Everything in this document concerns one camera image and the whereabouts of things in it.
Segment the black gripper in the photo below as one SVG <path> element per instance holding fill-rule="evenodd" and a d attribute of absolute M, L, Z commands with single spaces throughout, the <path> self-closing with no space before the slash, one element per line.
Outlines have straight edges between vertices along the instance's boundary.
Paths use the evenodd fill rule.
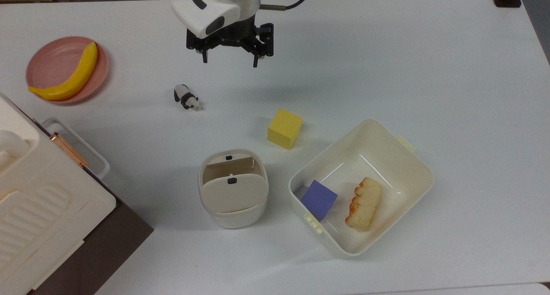
<path fill-rule="evenodd" d="M 201 40 L 189 29 L 186 31 L 186 47 L 201 55 L 203 63 L 208 63 L 208 50 L 219 45 L 241 47 L 253 51 L 253 67 L 259 60 L 274 55 L 274 25 L 265 23 L 255 26 L 255 19 L 249 18 L 218 29 L 208 38 Z"/>

